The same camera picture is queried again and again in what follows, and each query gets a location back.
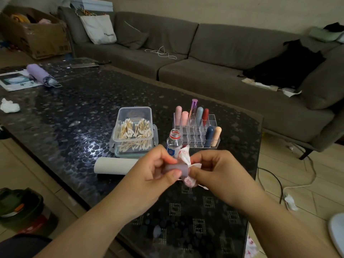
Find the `fingernail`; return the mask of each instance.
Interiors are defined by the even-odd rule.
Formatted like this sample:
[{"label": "fingernail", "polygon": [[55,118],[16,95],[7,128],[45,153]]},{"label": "fingernail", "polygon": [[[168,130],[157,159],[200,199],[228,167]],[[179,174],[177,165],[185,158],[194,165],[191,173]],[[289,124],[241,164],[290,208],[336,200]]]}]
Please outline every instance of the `fingernail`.
[{"label": "fingernail", "polygon": [[174,170],[173,176],[174,176],[175,178],[180,178],[180,177],[182,176],[182,171],[181,171],[180,169]]}]

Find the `white tote bag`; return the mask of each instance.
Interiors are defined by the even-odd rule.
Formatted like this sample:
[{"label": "white tote bag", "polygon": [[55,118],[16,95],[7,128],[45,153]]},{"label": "white tote bag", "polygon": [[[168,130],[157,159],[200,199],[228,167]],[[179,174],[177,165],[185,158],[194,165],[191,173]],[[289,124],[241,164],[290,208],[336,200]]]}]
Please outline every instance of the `white tote bag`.
[{"label": "white tote bag", "polygon": [[117,41],[109,15],[80,16],[80,20],[94,44],[109,44]]}]

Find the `pebble pattern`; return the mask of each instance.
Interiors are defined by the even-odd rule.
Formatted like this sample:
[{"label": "pebble pattern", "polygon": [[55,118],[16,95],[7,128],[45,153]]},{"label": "pebble pattern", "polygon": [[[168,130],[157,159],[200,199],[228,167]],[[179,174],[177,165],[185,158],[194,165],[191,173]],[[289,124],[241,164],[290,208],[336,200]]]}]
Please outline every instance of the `pebble pattern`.
[{"label": "pebble pattern", "polygon": [[[0,99],[13,100],[21,108],[18,113],[0,112],[0,117],[11,134],[92,207],[122,178],[93,173],[99,157],[114,157],[109,139],[118,109],[151,107],[162,142],[172,128],[176,106],[189,110],[193,97],[102,67],[66,67],[82,62],[88,60],[43,65],[62,88],[39,86],[13,92],[0,88]],[[14,70],[21,68],[5,68],[0,73]],[[259,122],[213,101],[199,99],[198,106],[209,108],[222,127],[218,149],[231,151],[255,178],[261,141]],[[242,257],[247,225],[245,217],[210,191],[185,189],[178,181],[120,234],[146,257]]]}]

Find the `sofa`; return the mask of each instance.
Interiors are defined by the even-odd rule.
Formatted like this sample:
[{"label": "sofa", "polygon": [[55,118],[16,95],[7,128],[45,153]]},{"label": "sofa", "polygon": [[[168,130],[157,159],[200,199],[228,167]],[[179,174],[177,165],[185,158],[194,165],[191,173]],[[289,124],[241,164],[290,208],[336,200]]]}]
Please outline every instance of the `sofa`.
[{"label": "sofa", "polygon": [[[123,21],[149,33],[143,46],[132,50],[117,43],[94,45],[74,10],[59,8],[59,15],[67,24],[75,57],[111,60],[118,68],[260,113],[266,132],[306,149],[302,158],[323,151],[344,134],[344,46],[339,43],[277,30],[110,13],[116,35]],[[278,56],[286,49],[284,42],[296,39],[326,58],[304,79],[300,95],[287,97],[241,81],[243,70]],[[161,46],[176,59],[145,51]]]}]

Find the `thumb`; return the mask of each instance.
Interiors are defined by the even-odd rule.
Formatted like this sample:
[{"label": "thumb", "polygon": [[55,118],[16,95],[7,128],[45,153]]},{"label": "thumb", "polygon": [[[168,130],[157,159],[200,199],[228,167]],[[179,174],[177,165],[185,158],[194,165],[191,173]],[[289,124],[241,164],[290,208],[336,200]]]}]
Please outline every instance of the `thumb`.
[{"label": "thumb", "polygon": [[182,171],[180,169],[173,169],[164,174],[161,178],[154,180],[153,187],[162,194],[168,187],[172,186],[181,175]]},{"label": "thumb", "polygon": [[196,181],[202,185],[206,185],[209,183],[210,175],[210,171],[204,171],[195,166],[190,167],[189,176],[196,179]]}]

